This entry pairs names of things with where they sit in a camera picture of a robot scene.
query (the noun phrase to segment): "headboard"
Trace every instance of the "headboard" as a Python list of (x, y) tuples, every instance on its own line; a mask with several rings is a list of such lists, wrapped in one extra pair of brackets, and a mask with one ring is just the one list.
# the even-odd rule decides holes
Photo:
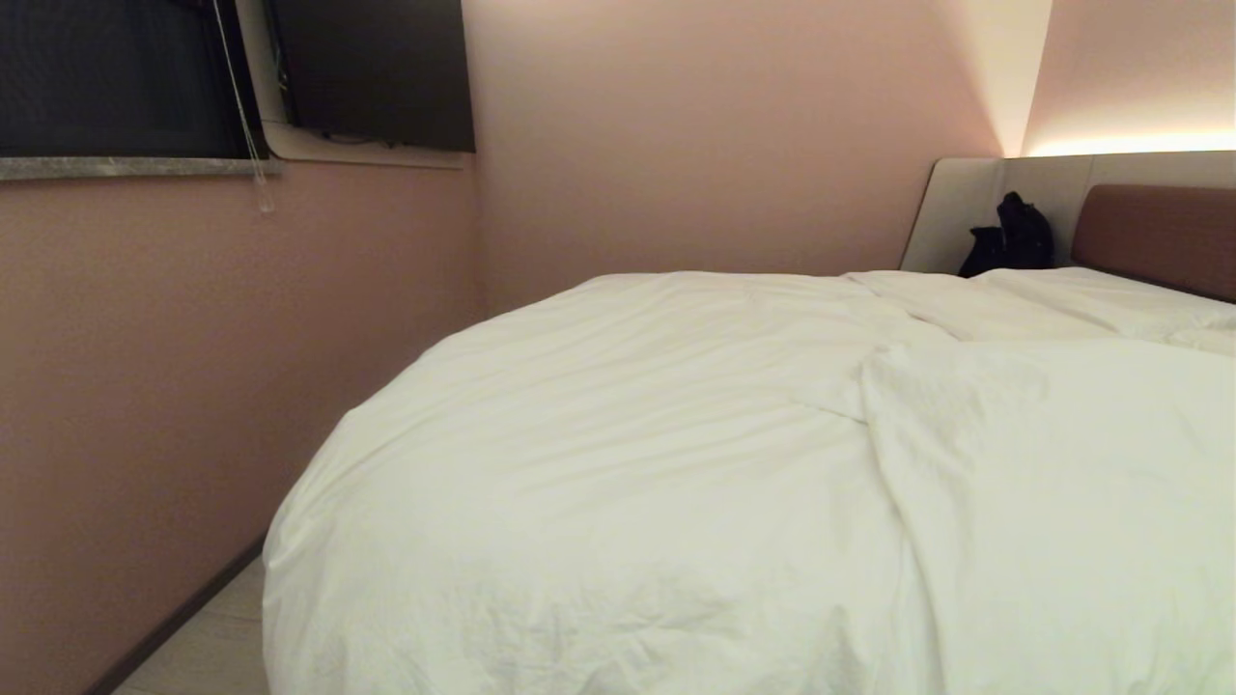
[(1095, 185), (1073, 261), (1236, 302), (1236, 189)]
[(1073, 232), (1086, 193), (1096, 185), (1236, 189), (1236, 151), (941, 160), (900, 267), (955, 273), (974, 247), (965, 230), (1000, 224), (996, 205), (1010, 190), (1052, 223), (1056, 262), (1073, 265)]

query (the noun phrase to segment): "cable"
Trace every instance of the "cable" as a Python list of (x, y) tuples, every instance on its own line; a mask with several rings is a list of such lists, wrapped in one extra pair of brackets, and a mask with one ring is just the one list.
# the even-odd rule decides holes
[(257, 209), (269, 214), (274, 211), (274, 198), (266, 182), (266, 172), (262, 169), (262, 160), (257, 155), (257, 145), (253, 142), (253, 132), (248, 129), (248, 115), (245, 113), (245, 100), (240, 98), (240, 84), (236, 82), (236, 70), (232, 68), (231, 51), (227, 49), (227, 30), (224, 28), (224, 15), (219, 10), (219, 0), (213, 0), (215, 6), (215, 21), (219, 22), (219, 40), (224, 45), (224, 59), (227, 62), (227, 77), (231, 78), (232, 94), (236, 96), (236, 110), (240, 111), (240, 126), (245, 132), (245, 145), (248, 147), (248, 158), (253, 162), (253, 187), (257, 189)]

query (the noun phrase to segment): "wall light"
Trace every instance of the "wall light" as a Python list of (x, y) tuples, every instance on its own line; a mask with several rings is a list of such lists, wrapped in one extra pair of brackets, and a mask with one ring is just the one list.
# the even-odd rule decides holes
[(1208, 152), (1236, 150), (1236, 130), (1143, 135), (1136, 137), (1095, 137), (1059, 140), (1032, 147), (1025, 157), (1067, 157), (1070, 155), (1115, 155), (1127, 152)]

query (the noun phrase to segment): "dark window glass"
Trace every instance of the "dark window glass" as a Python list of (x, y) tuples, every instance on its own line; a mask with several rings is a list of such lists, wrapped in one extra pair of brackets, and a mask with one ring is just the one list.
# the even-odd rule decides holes
[(0, 0), (0, 157), (28, 156), (247, 157), (211, 0)]

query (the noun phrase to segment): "wall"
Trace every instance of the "wall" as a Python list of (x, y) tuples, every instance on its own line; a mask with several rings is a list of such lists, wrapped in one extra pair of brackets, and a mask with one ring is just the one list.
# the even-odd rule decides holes
[(0, 690), (78, 693), (476, 320), (471, 171), (0, 185)]
[(1005, 157), (1021, 155), (1052, 0), (937, 0)]
[(932, 163), (999, 156), (934, 0), (466, 0), (486, 278), (895, 267)]
[(1236, 148), (1236, 2), (1059, 0), (1032, 156)]

